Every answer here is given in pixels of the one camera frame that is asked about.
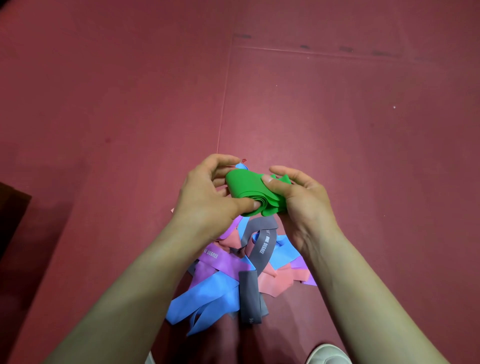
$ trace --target shoe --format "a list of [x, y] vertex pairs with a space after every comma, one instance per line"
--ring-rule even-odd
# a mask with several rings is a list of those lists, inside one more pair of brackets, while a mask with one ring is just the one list
[[312, 351], [305, 364], [352, 364], [352, 361], [339, 347], [322, 344]]

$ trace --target red floor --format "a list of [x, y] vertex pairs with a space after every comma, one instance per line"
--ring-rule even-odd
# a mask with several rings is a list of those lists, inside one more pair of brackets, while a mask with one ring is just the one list
[[[0, 181], [33, 196], [0, 262], [0, 362], [39, 363], [232, 153], [328, 189], [346, 235], [453, 363], [480, 347], [480, 25], [473, 0], [11, 0]], [[343, 346], [315, 287], [223, 317], [157, 362], [303, 363]]]

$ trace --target rolled green band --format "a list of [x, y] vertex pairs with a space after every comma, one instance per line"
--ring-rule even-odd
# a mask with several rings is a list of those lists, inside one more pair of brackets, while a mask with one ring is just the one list
[[[235, 198], [249, 197], [260, 202], [260, 207], [255, 211], [243, 214], [248, 217], [258, 213], [262, 216], [270, 216], [277, 212], [286, 211], [285, 198], [270, 191], [262, 182], [262, 174], [251, 170], [232, 170], [225, 176], [230, 194]], [[291, 183], [287, 175], [279, 178], [280, 181]]]

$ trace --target finger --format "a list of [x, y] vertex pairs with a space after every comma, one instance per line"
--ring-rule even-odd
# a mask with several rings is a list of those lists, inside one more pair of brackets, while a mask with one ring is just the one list
[[213, 174], [213, 178], [225, 177], [228, 172], [230, 172], [231, 170], [235, 170], [235, 169], [236, 169], [235, 167], [231, 167], [231, 166], [218, 167]]
[[212, 183], [215, 188], [223, 186], [225, 184], [225, 178], [215, 178]]
[[314, 187], [319, 184], [316, 180], [314, 180], [306, 173], [303, 173], [301, 170], [296, 170], [294, 168], [288, 168], [285, 166], [271, 166], [270, 171], [281, 176], [288, 175], [288, 177], [293, 182], [305, 188]]
[[228, 190], [228, 187], [224, 187], [224, 188], [218, 190], [217, 193], [218, 193], [221, 197], [227, 197], [227, 196], [230, 194], [230, 191]]
[[228, 154], [211, 154], [209, 155], [199, 167], [213, 176], [218, 166], [232, 166], [240, 163], [240, 158], [230, 156]]
[[264, 185], [272, 192], [288, 198], [292, 193], [292, 185], [285, 183], [275, 178], [270, 177], [268, 174], [262, 176]]
[[235, 216], [245, 214], [247, 212], [252, 212], [260, 207], [260, 202], [248, 197], [232, 198], [232, 201], [237, 207], [237, 214]]

